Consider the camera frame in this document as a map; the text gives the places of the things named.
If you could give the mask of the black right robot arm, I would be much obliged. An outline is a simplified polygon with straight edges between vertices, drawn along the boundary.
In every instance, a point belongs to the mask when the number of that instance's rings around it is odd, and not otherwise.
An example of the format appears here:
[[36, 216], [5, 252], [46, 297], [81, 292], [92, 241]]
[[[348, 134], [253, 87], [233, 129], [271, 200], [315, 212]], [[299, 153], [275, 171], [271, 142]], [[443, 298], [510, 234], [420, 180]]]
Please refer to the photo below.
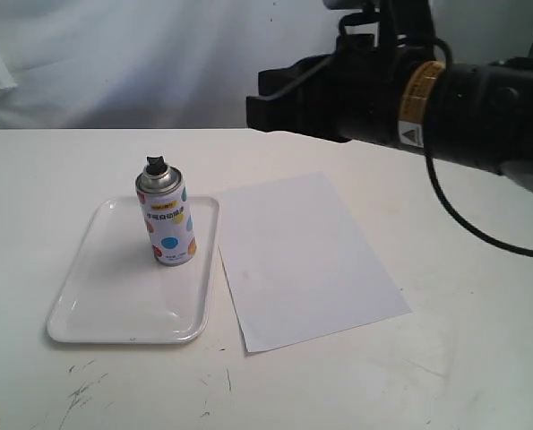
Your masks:
[[250, 128], [429, 153], [533, 193], [533, 58], [438, 61], [425, 1], [328, 7], [345, 11], [335, 50], [260, 72]]

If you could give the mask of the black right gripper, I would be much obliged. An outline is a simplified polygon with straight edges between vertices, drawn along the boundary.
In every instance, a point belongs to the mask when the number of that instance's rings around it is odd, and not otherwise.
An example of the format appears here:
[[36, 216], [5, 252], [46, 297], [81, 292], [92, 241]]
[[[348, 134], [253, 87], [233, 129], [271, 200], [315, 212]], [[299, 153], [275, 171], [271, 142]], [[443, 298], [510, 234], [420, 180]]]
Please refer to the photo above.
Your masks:
[[339, 38], [328, 55], [259, 72], [258, 93], [245, 101], [246, 124], [266, 133], [398, 146], [402, 93], [431, 57], [430, 47]]

